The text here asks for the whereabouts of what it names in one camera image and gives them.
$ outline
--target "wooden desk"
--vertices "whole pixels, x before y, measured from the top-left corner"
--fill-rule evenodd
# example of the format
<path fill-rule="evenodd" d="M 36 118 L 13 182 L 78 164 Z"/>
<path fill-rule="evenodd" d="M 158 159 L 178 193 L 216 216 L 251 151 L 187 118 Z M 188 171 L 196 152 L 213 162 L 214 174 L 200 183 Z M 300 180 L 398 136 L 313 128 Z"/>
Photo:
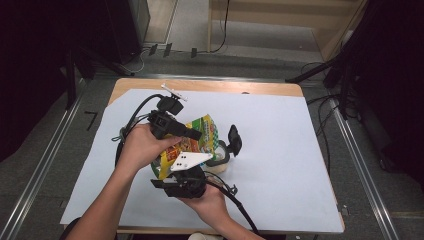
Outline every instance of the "wooden desk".
<path fill-rule="evenodd" d="M 117 143 L 110 139 L 146 97 L 159 92 L 167 95 L 158 90 L 164 82 L 189 98 L 183 102 L 179 121 L 209 113 L 225 141 L 231 124 L 239 129 L 243 148 L 220 176 L 237 185 L 236 197 L 261 232 L 343 232 L 343 220 L 300 87 L 206 80 L 118 80 L 61 224 L 81 216 L 101 191 L 114 168 Z M 155 109 L 155 105 L 149 102 L 142 112 Z M 155 189 L 152 178 L 150 168 L 137 174 L 118 232 L 215 233 L 194 211 Z M 227 200 L 227 208 L 236 221 L 249 228 L 231 201 Z"/>
<path fill-rule="evenodd" d="M 228 21 L 312 28 L 324 61 L 338 53 L 346 33 L 361 19 L 366 0 L 231 0 Z M 208 51 L 212 20 L 225 20 L 227 1 L 209 0 Z"/>

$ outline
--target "forearm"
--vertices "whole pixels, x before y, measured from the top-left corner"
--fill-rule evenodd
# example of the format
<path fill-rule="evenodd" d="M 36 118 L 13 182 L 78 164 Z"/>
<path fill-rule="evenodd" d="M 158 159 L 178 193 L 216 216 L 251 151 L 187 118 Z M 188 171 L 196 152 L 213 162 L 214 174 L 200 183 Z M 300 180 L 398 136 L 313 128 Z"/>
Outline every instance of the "forearm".
<path fill-rule="evenodd" d="M 67 239 L 113 239 L 133 179 L 133 174 L 116 168 Z"/>
<path fill-rule="evenodd" d="M 230 217 L 220 221 L 217 224 L 213 224 L 211 227 L 228 240 L 263 239 L 253 232 L 247 230 Z"/>

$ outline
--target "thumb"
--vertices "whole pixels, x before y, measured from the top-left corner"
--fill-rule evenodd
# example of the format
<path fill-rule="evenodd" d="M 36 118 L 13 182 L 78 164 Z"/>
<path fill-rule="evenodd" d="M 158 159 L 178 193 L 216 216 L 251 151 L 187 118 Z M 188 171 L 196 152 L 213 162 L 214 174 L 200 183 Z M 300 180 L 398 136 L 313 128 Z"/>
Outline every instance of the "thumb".
<path fill-rule="evenodd" d="M 182 137 L 172 136 L 172 137 L 160 140 L 160 144 L 163 149 L 167 149 L 179 143 L 181 140 L 182 140 Z"/>

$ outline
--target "yellow snack bag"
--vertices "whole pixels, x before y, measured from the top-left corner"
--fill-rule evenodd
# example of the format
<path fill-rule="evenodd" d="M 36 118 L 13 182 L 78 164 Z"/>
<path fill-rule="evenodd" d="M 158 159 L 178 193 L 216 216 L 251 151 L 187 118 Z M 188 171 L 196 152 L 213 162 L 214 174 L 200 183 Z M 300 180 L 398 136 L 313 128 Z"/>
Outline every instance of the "yellow snack bag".
<path fill-rule="evenodd" d="M 183 137 L 181 142 L 169 147 L 160 154 L 152 164 L 153 172 L 159 180 L 163 180 L 171 174 L 170 167 L 174 164 L 180 152 L 212 153 L 215 159 L 215 149 L 218 148 L 218 130 L 209 115 L 198 118 L 186 124 L 186 127 L 196 129 L 202 133 L 199 141 Z"/>

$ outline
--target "white tabletop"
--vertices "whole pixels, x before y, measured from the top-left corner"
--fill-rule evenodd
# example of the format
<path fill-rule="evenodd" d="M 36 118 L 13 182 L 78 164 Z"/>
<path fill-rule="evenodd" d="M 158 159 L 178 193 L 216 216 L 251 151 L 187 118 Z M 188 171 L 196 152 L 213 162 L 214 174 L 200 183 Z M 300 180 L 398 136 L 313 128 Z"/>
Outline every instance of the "white tabletop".
<path fill-rule="evenodd" d="M 80 217 L 114 169 L 118 135 L 138 105 L 162 90 L 132 89 L 108 106 L 89 156 L 75 184 L 61 224 Z M 181 91 L 188 97 L 177 120 L 186 123 L 209 114 L 220 139 L 235 124 L 243 148 L 220 176 L 239 190 L 236 198 L 259 230 L 341 233 L 344 224 L 303 97 Z M 150 101 L 140 112 L 156 109 Z M 120 220 L 122 227 L 209 229 L 190 208 L 150 182 L 150 167 L 137 174 Z M 227 199 L 230 215 L 250 228 Z"/>

